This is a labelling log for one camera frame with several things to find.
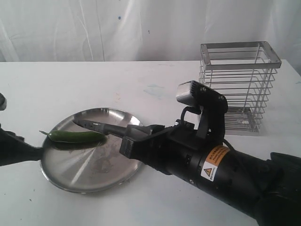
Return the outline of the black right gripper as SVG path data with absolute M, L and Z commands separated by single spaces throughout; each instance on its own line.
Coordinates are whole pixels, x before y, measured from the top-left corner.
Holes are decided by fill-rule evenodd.
M 187 121 L 171 127 L 128 125 L 119 152 L 166 175 L 188 176 L 197 171 L 206 144 L 207 127 L 194 129 Z

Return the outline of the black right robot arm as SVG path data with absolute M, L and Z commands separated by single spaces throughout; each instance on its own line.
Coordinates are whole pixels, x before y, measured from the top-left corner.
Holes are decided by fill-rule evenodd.
M 176 176 L 254 218 L 261 226 L 301 223 L 301 160 L 271 153 L 262 160 L 235 150 L 207 125 L 129 125 L 120 153 Z

